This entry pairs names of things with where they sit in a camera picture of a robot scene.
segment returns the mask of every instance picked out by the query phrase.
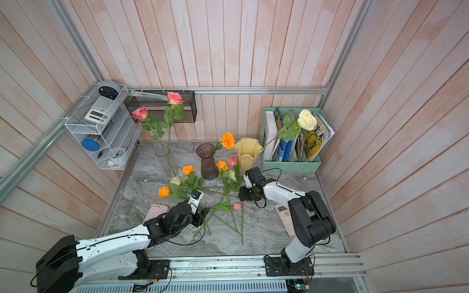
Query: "yellow vase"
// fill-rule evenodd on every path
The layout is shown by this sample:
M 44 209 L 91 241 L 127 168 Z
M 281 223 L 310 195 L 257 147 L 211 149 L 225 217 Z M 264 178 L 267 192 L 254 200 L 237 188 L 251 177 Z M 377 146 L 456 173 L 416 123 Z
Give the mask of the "yellow vase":
M 247 137 L 235 143 L 234 149 L 238 153 L 239 163 L 243 172 L 252 168 L 259 154 L 264 151 L 264 148 L 259 144 L 257 139 Z

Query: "black wire basket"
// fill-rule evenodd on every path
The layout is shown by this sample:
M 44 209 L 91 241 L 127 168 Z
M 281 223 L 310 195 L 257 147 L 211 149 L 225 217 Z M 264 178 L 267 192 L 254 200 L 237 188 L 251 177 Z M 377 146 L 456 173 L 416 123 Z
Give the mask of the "black wire basket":
M 162 90 L 138 90 L 143 92 L 149 92 L 154 94 L 160 95 L 167 95 L 167 91 Z M 182 112 L 182 119 L 181 120 L 174 120 L 175 123 L 193 123 L 196 121 L 197 116 L 197 106 L 196 106 L 196 99 L 194 96 L 193 91 L 189 90 L 176 90 L 175 93 L 181 95 L 182 100 L 184 101 L 184 111 Z M 135 97 L 135 96 L 127 96 L 125 102 L 125 106 L 127 107 L 130 115 L 132 112 L 140 107 L 146 107 L 148 109 L 148 114 L 155 115 L 156 121 L 164 121 L 163 117 L 165 115 L 165 106 L 168 105 L 167 102 L 161 101 L 154 98 L 145 98 L 145 97 Z

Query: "gray marble surface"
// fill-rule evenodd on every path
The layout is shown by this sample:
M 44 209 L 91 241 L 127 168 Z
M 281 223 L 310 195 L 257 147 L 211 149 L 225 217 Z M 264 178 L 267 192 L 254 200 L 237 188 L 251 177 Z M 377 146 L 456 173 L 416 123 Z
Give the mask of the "gray marble surface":
M 200 176 L 200 158 L 195 154 L 197 146 L 202 143 L 172 143 L 172 153 L 179 170 L 186 165 L 193 165 L 197 176 Z M 179 199 L 171 197 L 159 198 L 158 190 L 163 185 L 168 185 L 167 178 L 161 170 L 161 164 L 155 155 L 157 144 L 147 143 L 140 146 L 140 154 L 134 170 L 129 178 L 122 198 L 113 213 L 108 234 L 124 231 L 141 224 L 152 204 L 165 204 L 170 208 L 176 205 Z M 236 155 L 236 151 L 222 149 L 215 154 L 215 160 L 228 160 Z M 264 173 L 266 178 L 277 178 L 278 170 Z M 279 183 L 301 191 L 316 190 L 324 198 L 318 179 L 314 173 L 283 172 Z M 206 181 L 205 188 L 223 191 L 223 183 L 217 180 Z M 204 197 L 199 207 L 211 207 L 220 203 L 222 195 L 216 192 L 204 190 Z M 230 198 L 231 204 L 239 203 L 237 197 Z M 243 239 L 241 236 L 227 227 L 218 218 L 212 217 L 208 221 L 208 227 L 203 239 L 195 245 L 180 246 L 169 242 L 160 244 L 148 250 L 150 257 L 167 256 L 200 256 L 200 255 L 262 255 L 278 254 L 281 249 L 290 243 L 293 237 L 289 237 L 274 209 L 275 202 L 267 201 L 264 209 L 258 208 L 252 202 L 243 202 L 244 225 Z M 234 211 L 234 219 L 230 212 L 219 210 L 216 212 L 221 219 L 241 230 L 241 211 Z M 192 243 L 198 240 L 201 234 L 194 236 L 199 228 L 187 226 L 178 236 L 171 239 L 176 243 Z M 331 241 L 327 245 L 314 248 L 313 252 L 343 252 L 342 240 L 337 233 L 331 235 Z

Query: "smartphone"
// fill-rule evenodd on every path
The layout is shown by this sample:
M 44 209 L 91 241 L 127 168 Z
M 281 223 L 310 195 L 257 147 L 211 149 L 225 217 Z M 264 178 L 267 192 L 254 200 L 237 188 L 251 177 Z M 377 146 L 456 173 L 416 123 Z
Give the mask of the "smartphone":
M 150 207 L 150 210 L 148 211 L 148 214 L 145 217 L 144 223 L 148 221 L 149 219 L 156 218 L 157 216 L 167 213 L 168 211 L 169 211 L 169 208 L 167 205 L 155 203 L 154 205 Z

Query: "white calculator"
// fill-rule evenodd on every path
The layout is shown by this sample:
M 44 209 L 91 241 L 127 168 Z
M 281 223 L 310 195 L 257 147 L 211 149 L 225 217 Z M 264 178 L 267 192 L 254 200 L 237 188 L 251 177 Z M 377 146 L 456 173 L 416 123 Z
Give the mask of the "white calculator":
M 112 117 L 113 100 L 100 96 L 97 101 L 94 103 L 93 107 L 85 115 L 85 119 L 99 124 L 105 124 L 109 122 Z
M 280 217 L 280 220 L 283 223 L 283 226 L 285 227 L 285 230 L 287 231 L 288 235 L 290 237 L 295 236 L 295 230 L 293 228 L 293 222 L 292 222 L 292 217 L 290 216 L 290 210 L 284 207 L 281 204 L 277 204 L 275 206 L 275 210 L 277 211 L 277 214 Z

